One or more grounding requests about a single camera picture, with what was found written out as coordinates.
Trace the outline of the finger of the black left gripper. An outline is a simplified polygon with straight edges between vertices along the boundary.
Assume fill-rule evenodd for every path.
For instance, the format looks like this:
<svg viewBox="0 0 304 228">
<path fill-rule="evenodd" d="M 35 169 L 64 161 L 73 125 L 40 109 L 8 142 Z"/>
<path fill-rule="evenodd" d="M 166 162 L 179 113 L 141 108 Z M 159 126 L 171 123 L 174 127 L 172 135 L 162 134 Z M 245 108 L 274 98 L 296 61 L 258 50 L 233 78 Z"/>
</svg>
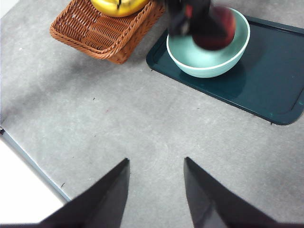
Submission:
<svg viewBox="0 0 304 228">
<path fill-rule="evenodd" d="M 166 10 L 169 13 L 169 36 L 189 36 L 192 6 L 190 0 L 166 0 Z"/>
<path fill-rule="evenodd" d="M 210 0 L 191 0 L 190 35 L 225 38 L 228 35 L 229 9 L 213 5 Z"/>
</svg>

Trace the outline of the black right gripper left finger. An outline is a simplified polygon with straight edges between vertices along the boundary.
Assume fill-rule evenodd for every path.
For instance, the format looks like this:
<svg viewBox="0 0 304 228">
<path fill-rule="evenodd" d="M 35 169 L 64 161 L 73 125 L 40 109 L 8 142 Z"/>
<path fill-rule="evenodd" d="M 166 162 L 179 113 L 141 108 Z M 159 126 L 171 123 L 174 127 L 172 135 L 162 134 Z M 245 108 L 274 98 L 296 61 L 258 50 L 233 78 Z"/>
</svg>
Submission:
<svg viewBox="0 0 304 228">
<path fill-rule="evenodd" d="M 105 176 L 44 219 L 44 228 L 119 228 L 128 197 L 130 161 L 123 159 Z"/>
</svg>

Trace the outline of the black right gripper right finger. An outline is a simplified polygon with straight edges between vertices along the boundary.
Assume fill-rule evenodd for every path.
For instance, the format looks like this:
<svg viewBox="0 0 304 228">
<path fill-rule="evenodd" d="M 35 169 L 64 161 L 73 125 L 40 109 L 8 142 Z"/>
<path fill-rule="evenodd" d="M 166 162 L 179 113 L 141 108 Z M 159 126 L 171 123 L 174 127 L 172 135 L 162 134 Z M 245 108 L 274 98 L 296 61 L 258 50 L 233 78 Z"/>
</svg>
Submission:
<svg viewBox="0 0 304 228">
<path fill-rule="evenodd" d="M 278 222 L 228 190 L 190 157 L 184 159 L 186 197 L 196 228 L 271 228 Z"/>
</svg>

